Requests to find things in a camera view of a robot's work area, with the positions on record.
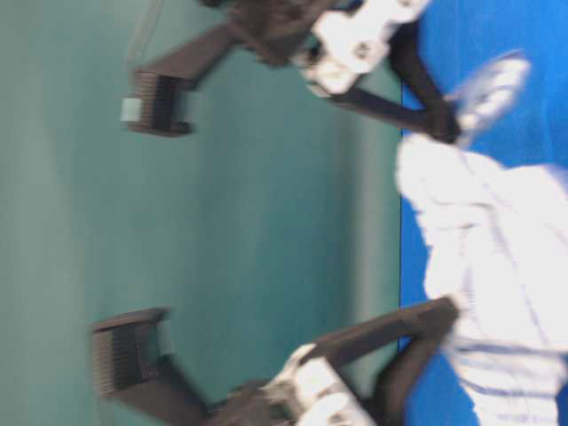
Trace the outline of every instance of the wire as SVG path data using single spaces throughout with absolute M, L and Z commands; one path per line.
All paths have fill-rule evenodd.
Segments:
M 150 0 L 146 13 L 140 17 L 134 29 L 126 50 L 126 67 L 131 73 L 144 58 L 144 52 L 156 30 L 162 7 L 163 0 Z

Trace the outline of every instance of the blue background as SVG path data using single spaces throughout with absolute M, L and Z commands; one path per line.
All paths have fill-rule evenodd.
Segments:
M 434 0 L 425 14 L 421 54 L 444 92 L 505 51 L 522 49 L 532 73 L 514 109 L 482 135 L 473 150 L 506 166 L 553 162 L 568 167 L 568 2 L 565 0 Z M 417 104 L 406 91 L 406 105 Z M 422 279 L 427 252 L 403 201 L 401 214 L 401 304 L 425 299 Z M 562 422 L 566 397 L 562 400 Z M 477 424 L 470 402 L 446 362 L 436 359 L 408 407 L 413 425 Z

